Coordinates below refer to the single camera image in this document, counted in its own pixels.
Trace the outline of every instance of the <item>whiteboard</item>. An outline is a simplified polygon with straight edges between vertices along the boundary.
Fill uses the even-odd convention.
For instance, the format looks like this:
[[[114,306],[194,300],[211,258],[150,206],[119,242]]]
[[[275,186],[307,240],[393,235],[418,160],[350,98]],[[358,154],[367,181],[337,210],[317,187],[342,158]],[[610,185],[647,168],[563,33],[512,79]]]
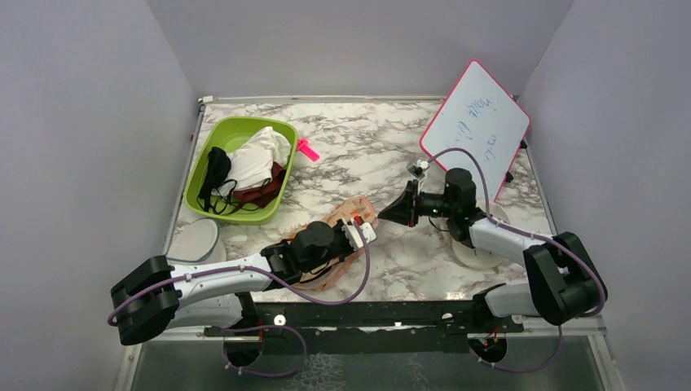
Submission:
[[[427,125],[420,147],[430,156],[450,147],[467,149],[480,163],[494,200],[529,125],[528,114],[473,60]],[[463,152],[449,152],[438,163],[444,170],[460,167],[470,171],[477,198],[484,198],[478,170]]]

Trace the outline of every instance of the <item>black metal bar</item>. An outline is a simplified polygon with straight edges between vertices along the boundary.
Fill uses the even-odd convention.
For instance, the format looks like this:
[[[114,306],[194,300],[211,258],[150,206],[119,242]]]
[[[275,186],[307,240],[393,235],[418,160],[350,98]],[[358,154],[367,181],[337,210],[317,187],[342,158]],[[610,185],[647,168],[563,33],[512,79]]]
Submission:
[[[478,315],[478,308],[471,301],[373,301],[339,306],[255,303],[255,307],[263,324],[274,324],[274,318],[283,315],[286,324],[305,338],[310,354],[468,353],[469,333],[489,333],[496,327],[501,332],[523,331],[523,326],[511,318],[480,317],[482,321],[478,322],[478,316],[473,318]],[[215,327],[205,329],[205,336],[228,335],[233,334]],[[263,339],[263,354],[301,352],[301,345],[291,332],[267,329]],[[225,345],[255,349],[254,345],[236,342]]]
[[[392,327],[454,325],[463,333],[522,332],[511,318],[478,324],[471,301],[359,301],[338,306],[312,303],[256,303],[259,318],[273,324],[283,315],[291,327]]]

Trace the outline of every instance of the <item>maroon cloth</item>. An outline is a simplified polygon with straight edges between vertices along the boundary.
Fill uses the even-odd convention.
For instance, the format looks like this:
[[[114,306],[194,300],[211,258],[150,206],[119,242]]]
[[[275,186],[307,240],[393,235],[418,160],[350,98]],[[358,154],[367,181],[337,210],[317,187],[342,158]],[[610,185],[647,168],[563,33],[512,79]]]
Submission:
[[[233,191],[233,198],[240,203],[235,206],[231,213],[242,209],[248,203],[255,204],[259,208],[265,208],[271,201],[279,196],[280,188],[285,180],[285,169],[274,162],[271,166],[271,182],[264,187],[253,187],[240,191]]]

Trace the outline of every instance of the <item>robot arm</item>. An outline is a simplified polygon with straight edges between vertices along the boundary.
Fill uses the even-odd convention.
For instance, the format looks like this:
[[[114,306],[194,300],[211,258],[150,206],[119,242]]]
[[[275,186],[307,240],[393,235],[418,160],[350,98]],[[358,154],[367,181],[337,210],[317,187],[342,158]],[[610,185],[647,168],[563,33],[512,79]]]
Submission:
[[[354,220],[368,243],[376,239],[370,223]],[[117,322],[109,320],[123,345],[142,343],[172,327],[225,327],[240,312],[237,300],[225,295],[283,287],[269,275],[297,283],[303,273],[333,258],[345,260],[363,246],[354,223],[341,220],[334,227],[312,222],[292,240],[234,261],[173,266],[165,256],[152,257],[111,289]]]
[[[418,160],[409,165],[420,180],[429,167]],[[597,284],[572,257],[555,245],[528,235],[520,235],[493,222],[476,205],[476,187],[465,169],[447,171],[442,194],[420,191],[418,180],[408,181],[399,198],[379,213],[379,218],[405,226],[415,226],[420,216],[445,217],[451,237],[469,248],[483,248],[526,268],[528,283],[498,285],[473,297],[478,313],[486,316],[540,316],[554,325],[585,314],[600,300]],[[602,285],[588,252],[578,236],[564,232],[556,236],[539,235],[560,244],[583,261]]]

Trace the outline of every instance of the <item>white cloth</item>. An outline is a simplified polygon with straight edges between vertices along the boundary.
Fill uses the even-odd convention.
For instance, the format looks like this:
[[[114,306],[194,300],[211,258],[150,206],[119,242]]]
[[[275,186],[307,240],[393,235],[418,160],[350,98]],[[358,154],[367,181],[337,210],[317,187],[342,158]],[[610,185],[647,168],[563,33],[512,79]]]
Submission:
[[[271,180],[271,166],[274,164],[271,151],[256,147],[229,153],[228,157],[231,158],[231,171],[226,180],[235,179],[237,184],[229,182],[213,189],[211,194],[214,196],[227,196],[233,186],[235,190],[245,190],[260,187],[267,179]]]
[[[271,167],[274,162],[284,167],[290,157],[290,142],[270,126],[259,130],[242,146],[228,153],[231,171],[226,180],[235,179],[235,190],[260,187],[267,179],[271,180]],[[226,183],[213,189],[214,196],[227,196],[234,183]]]
[[[255,147],[262,147],[271,151],[271,158],[281,167],[285,167],[288,163],[291,150],[290,142],[282,134],[274,131],[274,128],[267,126],[250,137],[247,142],[242,144],[242,147],[228,154],[228,157],[231,158],[231,165],[235,164],[233,154]]]

